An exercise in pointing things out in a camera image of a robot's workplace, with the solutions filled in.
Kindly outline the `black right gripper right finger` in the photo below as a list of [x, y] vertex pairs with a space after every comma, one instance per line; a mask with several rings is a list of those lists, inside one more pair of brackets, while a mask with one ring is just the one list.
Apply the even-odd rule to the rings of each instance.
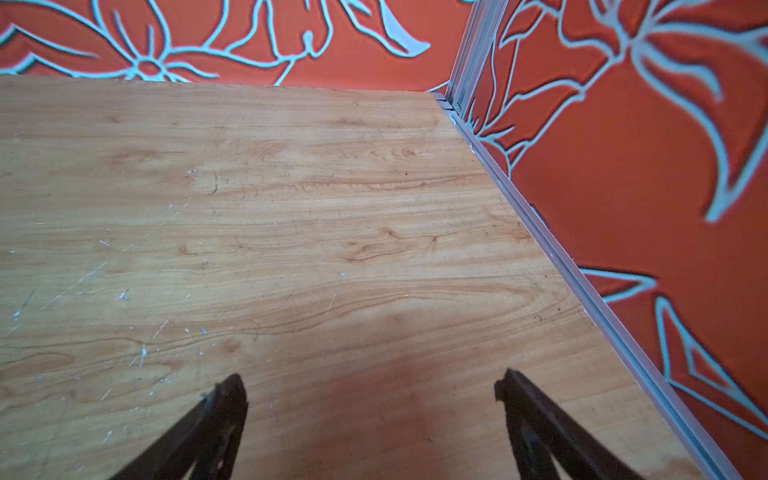
[[522, 479], [638, 479], [628, 465], [587, 432], [522, 372], [494, 383], [504, 405], [509, 441]]

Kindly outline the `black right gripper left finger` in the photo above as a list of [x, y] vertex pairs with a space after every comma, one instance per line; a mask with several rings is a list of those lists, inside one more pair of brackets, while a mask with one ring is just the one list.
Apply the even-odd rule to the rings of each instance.
[[113, 477], [229, 479], [247, 412], [242, 378], [232, 374]]

